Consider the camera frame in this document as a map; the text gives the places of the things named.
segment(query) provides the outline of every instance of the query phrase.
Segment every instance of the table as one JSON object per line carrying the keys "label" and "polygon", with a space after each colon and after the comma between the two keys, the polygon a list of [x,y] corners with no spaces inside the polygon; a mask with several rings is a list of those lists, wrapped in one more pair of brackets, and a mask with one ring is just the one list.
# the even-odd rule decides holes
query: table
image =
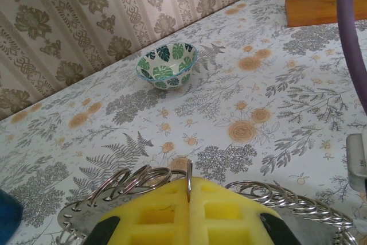
{"label": "table", "polygon": [[[367,21],[356,25],[367,60]],[[154,90],[135,64],[175,41],[199,49],[195,75]],[[10,244],[54,244],[58,212],[123,167],[188,158],[219,184],[266,181],[330,204],[364,236],[345,139],[366,127],[337,25],[290,29],[284,0],[242,0],[0,123],[0,186],[25,206]]]}

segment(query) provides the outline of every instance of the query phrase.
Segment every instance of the wallpaper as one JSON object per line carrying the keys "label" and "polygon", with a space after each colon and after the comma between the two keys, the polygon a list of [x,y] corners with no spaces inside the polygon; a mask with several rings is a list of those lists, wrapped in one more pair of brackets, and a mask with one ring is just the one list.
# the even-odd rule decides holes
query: wallpaper
{"label": "wallpaper", "polygon": [[0,119],[237,0],[1,0]]}

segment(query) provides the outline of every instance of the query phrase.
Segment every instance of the ceramic bowl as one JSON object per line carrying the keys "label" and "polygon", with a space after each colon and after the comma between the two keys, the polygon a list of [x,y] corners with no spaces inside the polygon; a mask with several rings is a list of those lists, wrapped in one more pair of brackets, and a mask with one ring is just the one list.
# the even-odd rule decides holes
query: ceramic bowl
{"label": "ceramic bowl", "polygon": [[174,90],[188,82],[197,54],[188,43],[162,45],[139,60],[136,72],[159,89]]}

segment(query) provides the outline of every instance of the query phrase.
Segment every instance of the wooden board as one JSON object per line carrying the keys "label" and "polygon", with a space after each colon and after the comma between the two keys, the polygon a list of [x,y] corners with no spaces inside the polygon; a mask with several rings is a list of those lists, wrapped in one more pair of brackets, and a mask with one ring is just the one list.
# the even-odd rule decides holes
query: wooden board
{"label": "wooden board", "polygon": [[[288,27],[336,23],[337,0],[286,0]],[[354,0],[356,20],[367,20],[367,0]]]}

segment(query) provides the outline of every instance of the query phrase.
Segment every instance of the metal coil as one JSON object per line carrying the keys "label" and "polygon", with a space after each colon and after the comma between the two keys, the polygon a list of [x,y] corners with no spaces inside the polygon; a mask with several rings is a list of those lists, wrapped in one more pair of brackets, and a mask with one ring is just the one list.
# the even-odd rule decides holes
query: metal coil
{"label": "metal coil", "polygon": [[[87,196],[85,200],[70,204],[61,210],[57,220],[63,228],[63,232],[56,239],[56,244],[77,245],[83,243],[88,233],[78,230],[73,225],[75,224],[75,222],[73,223],[73,218],[78,213],[99,208],[106,211],[104,204],[111,204],[114,201],[117,201],[115,202],[116,204],[120,204],[118,200],[121,200],[123,197],[145,194],[182,177],[187,177],[186,172],[183,170],[153,169],[148,165],[141,167],[133,174],[127,168],[118,171],[102,183],[99,189]],[[303,216],[306,220],[335,226],[333,244],[357,245],[356,239],[348,230],[353,228],[352,219],[322,202],[297,195],[293,191],[281,186],[264,182],[236,181],[227,184],[225,188],[231,189],[267,207],[289,208],[293,215]]]}

